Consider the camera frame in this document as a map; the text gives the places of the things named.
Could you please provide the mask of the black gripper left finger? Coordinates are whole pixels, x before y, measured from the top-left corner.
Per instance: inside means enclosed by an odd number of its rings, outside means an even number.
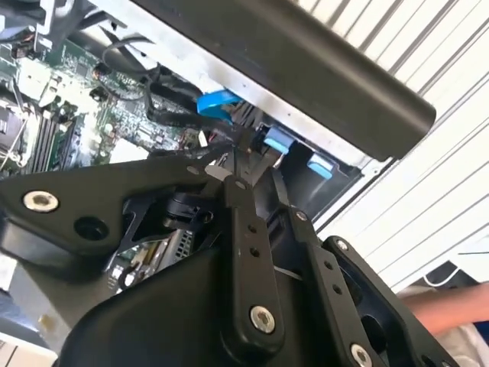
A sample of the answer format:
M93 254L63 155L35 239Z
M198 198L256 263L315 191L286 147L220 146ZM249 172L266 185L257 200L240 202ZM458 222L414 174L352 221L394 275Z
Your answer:
M185 229L197 251L91 305L115 256ZM249 185L172 156L1 183L1 250L68 283L84 306L63 358L272 358L284 328L265 222Z

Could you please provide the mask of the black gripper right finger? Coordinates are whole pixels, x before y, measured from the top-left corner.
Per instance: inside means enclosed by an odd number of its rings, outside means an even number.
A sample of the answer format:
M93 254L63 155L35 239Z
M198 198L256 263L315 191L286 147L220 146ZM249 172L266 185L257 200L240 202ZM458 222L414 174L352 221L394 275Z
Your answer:
M301 277L306 314L327 366L455 366L456 361L343 238L321 241L292 206L282 174L266 171L274 264Z

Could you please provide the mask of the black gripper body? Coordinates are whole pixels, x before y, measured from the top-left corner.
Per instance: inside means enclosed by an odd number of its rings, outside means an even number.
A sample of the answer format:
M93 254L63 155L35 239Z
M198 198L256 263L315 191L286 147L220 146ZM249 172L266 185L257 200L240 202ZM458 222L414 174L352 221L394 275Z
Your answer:
M327 366L302 282L268 248L214 247L90 310L61 366Z

